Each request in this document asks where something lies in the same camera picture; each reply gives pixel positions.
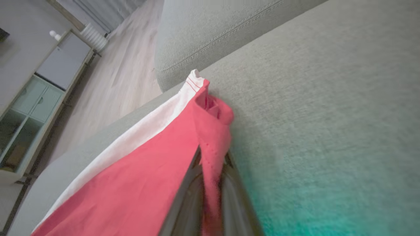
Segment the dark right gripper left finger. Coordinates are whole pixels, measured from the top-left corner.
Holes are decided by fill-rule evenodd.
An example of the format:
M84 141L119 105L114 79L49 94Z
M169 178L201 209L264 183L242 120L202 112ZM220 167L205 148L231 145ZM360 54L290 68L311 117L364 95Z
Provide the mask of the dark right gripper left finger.
M201 149L197 149L174 197L159 236L200 236L204 200Z

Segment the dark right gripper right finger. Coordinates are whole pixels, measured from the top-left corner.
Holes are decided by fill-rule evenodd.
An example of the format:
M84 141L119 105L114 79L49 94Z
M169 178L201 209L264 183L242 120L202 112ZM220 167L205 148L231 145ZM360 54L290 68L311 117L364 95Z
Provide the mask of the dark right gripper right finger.
M225 236L264 236L231 153L225 155L222 167L221 213Z

